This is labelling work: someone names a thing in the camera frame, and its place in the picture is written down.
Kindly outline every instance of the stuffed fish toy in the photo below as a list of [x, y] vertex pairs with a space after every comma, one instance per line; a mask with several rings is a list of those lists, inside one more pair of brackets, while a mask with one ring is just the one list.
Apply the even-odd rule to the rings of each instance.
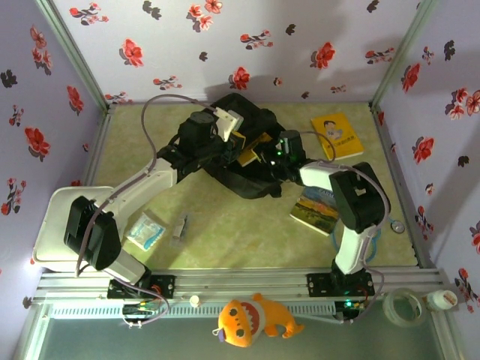
[[277, 336], [276, 325], [285, 328], [282, 335], [284, 339], [291, 338], [304, 329], [303, 325], [296, 324], [287, 307], [257, 293], [251, 300], [229, 302], [218, 317], [218, 328], [212, 333], [221, 342], [236, 347], [249, 347], [262, 330], [268, 336]]

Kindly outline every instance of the white cylinder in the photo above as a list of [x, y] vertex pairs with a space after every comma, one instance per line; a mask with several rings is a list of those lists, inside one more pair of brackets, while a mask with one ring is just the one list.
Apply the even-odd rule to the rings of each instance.
[[429, 292], [424, 300], [430, 311], [444, 311], [453, 308], [457, 303], [457, 296], [450, 290]]
[[192, 307], [198, 308], [200, 304], [200, 298], [197, 295], [193, 295], [192, 297], [190, 297], [190, 305], [192, 305]]

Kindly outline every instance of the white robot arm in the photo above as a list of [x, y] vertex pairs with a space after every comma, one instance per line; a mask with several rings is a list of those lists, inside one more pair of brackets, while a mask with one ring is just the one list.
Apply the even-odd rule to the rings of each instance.
[[[95, 269], [126, 283], [150, 288], [151, 272], [122, 250], [120, 239], [128, 218], [152, 197], [212, 160], [221, 159], [222, 164], [236, 160], [245, 145], [245, 137], [236, 131], [242, 117], [222, 109], [213, 115], [194, 112], [157, 153], [156, 159], [132, 178], [97, 199], [80, 196], [73, 201], [64, 243], [79, 254], [80, 261], [86, 260]], [[257, 148], [257, 154], [270, 167], [274, 178], [334, 192], [345, 230], [340, 251], [332, 263], [332, 286], [339, 293], [358, 286], [358, 281], [363, 281], [359, 279], [365, 278], [366, 244], [390, 206], [384, 206], [388, 199], [371, 167], [360, 163], [347, 168], [309, 160], [295, 130], [283, 131], [277, 142], [260, 144]], [[376, 184], [372, 187], [359, 173], [367, 174]]]

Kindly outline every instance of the small white bottle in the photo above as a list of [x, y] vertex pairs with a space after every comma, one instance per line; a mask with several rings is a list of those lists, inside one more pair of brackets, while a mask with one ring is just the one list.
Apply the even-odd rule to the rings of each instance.
[[423, 297], [423, 300], [429, 311], [449, 310], [458, 303], [457, 296], [450, 290], [437, 290], [429, 292]]

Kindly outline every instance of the book cover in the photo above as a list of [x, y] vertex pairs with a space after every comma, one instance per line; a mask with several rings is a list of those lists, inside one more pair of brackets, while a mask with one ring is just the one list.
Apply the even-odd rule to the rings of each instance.
[[270, 140], [272, 140], [272, 138], [267, 133], [263, 133], [262, 135], [260, 135], [260, 137], [256, 138], [249, 146], [244, 148], [237, 158], [237, 161], [240, 163], [241, 167], [246, 167], [252, 161], [260, 160], [259, 156], [255, 152], [255, 147], [260, 143], [268, 143]]
[[[342, 112], [312, 118], [311, 121], [315, 131], [325, 135], [333, 143], [337, 160], [363, 154], [364, 147]], [[319, 136], [319, 139], [327, 158], [331, 160], [332, 147], [323, 137]]]
[[321, 187], [306, 187], [290, 216], [325, 236], [330, 235], [339, 214], [333, 193]]

